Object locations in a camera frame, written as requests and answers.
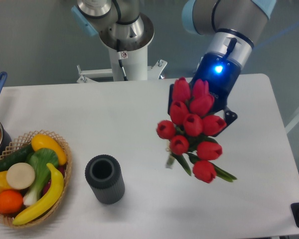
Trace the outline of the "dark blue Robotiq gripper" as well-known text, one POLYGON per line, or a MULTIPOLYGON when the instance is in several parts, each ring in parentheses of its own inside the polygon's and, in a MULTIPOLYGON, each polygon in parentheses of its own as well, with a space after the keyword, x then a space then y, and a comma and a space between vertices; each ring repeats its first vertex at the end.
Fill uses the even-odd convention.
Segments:
MULTIPOLYGON (((213 116, 210 136, 216 137, 233 123, 238 115, 227 106, 228 96, 234 87, 240 66, 214 53, 207 53, 203 56, 194 77, 190 81, 193 87, 197 80, 207 81, 209 92, 214 97, 214 104, 209 110, 209 115, 213 116), (223 117, 216 113, 223 112, 223 117)), ((173 102, 174 84, 169 86, 167 113, 170 115, 170 107, 173 102)))

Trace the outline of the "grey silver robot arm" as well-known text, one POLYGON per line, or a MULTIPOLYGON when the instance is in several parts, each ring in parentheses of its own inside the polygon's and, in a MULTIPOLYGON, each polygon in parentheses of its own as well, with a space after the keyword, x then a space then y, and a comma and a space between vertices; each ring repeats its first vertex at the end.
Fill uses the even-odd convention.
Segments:
MULTIPOLYGON (((244 68, 275 6, 273 0, 189 0, 182 10, 183 27, 213 39, 190 82, 206 80, 215 98, 213 112, 223 111, 230 125, 237 114, 228 96, 244 68)), ((79 0, 71 12, 81 29, 98 35, 109 51, 115 81, 141 81, 159 76, 148 66, 148 45, 154 36, 151 20, 137 0, 79 0)))

